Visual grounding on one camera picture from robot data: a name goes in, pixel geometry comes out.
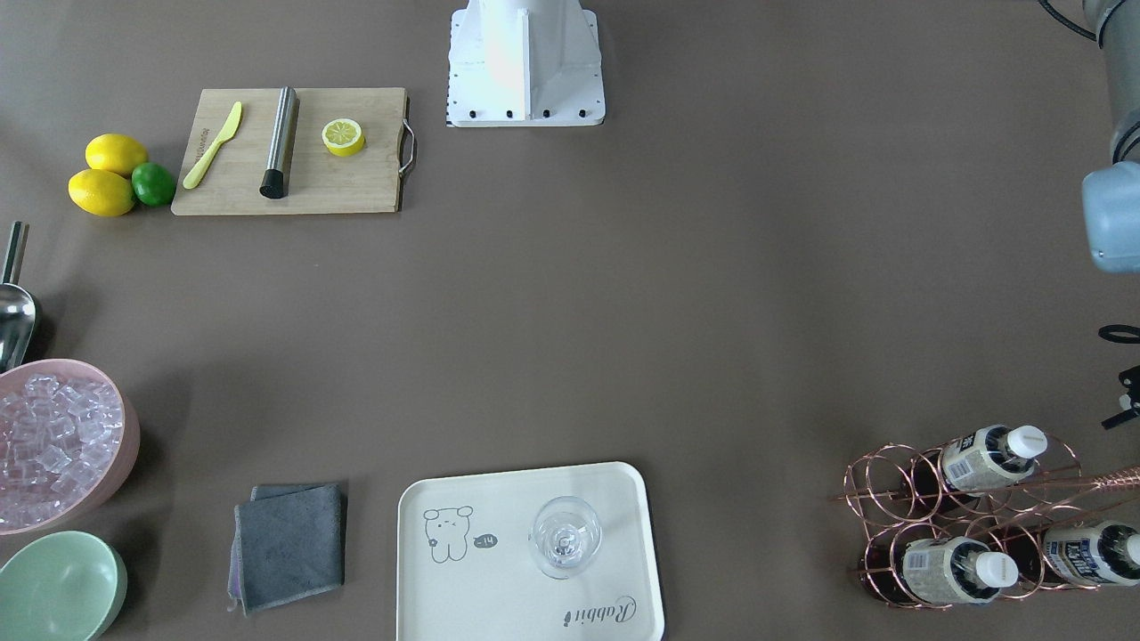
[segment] white bottle cap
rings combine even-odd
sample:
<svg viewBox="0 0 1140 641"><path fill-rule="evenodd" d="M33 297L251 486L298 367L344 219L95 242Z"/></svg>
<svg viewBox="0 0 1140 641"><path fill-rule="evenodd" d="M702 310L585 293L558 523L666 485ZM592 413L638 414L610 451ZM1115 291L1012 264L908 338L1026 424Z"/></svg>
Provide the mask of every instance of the white bottle cap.
<svg viewBox="0 0 1140 641"><path fill-rule="evenodd" d="M1127 546L1129 558L1132 559L1133 563L1140 566L1140 534L1130 536L1125 545Z"/></svg>
<svg viewBox="0 0 1140 641"><path fill-rule="evenodd" d="M1049 438L1033 425L1021 425L1005 435L1005 445L1021 459L1034 459L1049 447Z"/></svg>
<svg viewBox="0 0 1140 641"><path fill-rule="evenodd" d="M1009 587L1017 583L1017 563L1002 552L983 552L974 566L978 579L990 587Z"/></svg>

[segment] yellow lemon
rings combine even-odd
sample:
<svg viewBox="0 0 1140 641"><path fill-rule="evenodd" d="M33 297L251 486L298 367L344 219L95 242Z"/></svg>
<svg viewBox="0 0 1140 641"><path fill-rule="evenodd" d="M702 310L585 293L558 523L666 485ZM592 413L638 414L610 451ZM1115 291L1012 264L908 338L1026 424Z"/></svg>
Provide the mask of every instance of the yellow lemon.
<svg viewBox="0 0 1140 641"><path fill-rule="evenodd" d="M83 211L122 216L135 206L131 181L105 169L84 169L67 181L67 195Z"/></svg>
<svg viewBox="0 0 1140 641"><path fill-rule="evenodd" d="M120 176L130 176L135 168L149 160L141 143L122 133L104 133L87 144L87 164Z"/></svg>
<svg viewBox="0 0 1140 641"><path fill-rule="evenodd" d="M336 156L351 156L364 148L364 130L360 123L339 117L325 125L320 137L325 140L325 147Z"/></svg>

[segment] lime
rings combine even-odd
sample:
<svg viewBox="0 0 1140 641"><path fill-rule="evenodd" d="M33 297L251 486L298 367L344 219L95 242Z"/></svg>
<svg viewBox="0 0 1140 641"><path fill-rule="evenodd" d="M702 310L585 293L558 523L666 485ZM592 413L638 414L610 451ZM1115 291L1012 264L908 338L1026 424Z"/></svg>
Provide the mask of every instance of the lime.
<svg viewBox="0 0 1140 641"><path fill-rule="evenodd" d="M122 133L104 133L87 144L87 164L120 176L130 176L135 168L148 159L141 143Z"/></svg>
<svg viewBox="0 0 1140 641"><path fill-rule="evenodd" d="M364 130L360 129L360 123L348 117L339 117L326 124L320 131L320 137L325 141L325 147L336 156L351 156L364 148Z"/></svg>
<svg viewBox="0 0 1140 641"><path fill-rule="evenodd" d="M166 168L145 162L131 172L131 188L139 202L150 206L169 205L174 200L174 177Z"/></svg>
<svg viewBox="0 0 1140 641"><path fill-rule="evenodd" d="M122 216L135 206L130 180L105 169L84 169L67 181L67 194L83 211Z"/></svg>

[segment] table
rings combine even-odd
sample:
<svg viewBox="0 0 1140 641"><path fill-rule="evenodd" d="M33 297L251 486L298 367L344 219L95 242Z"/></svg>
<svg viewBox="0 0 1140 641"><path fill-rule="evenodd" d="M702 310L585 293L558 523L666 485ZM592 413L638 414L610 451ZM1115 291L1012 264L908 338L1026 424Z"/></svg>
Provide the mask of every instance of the table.
<svg viewBox="0 0 1140 641"><path fill-rule="evenodd" d="M1027 1L585 7L603 125L456 130L459 1L0 1L0 212L31 225L38 355L141 416L125 486L67 526L128 565L107 638L390 639L407 486L626 461L670 640L1132 639L1129 590L888 610L829 501L864 452L994 422L1135 463L1138 425L1099 427L1140 352L1096 331L1140 295L1086 255L1097 47ZM408 89L400 213L68 201L92 137L173 170L202 89L285 84ZM228 612L234 505L309 481L348 492L344 587Z"/></svg>

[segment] cutting board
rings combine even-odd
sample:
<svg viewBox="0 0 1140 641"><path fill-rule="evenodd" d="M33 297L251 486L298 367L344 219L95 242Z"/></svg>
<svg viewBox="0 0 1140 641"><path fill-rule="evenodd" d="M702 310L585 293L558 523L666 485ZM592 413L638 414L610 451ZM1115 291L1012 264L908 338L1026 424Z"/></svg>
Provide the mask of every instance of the cutting board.
<svg viewBox="0 0 1140 641"><path fill-rule="evenodd" d="M270 200L258 189L266 171L279 96L279 88L202 91L171 211L178 216L399 211L406 89L296 89L288 195ZM184 188L182 179L213 141L237 100L242 102L237 133L218 151L202 182L194 189ZM340 157L325 148L320 132L337 117L360 123L365 146L359 153Z"/></svg>

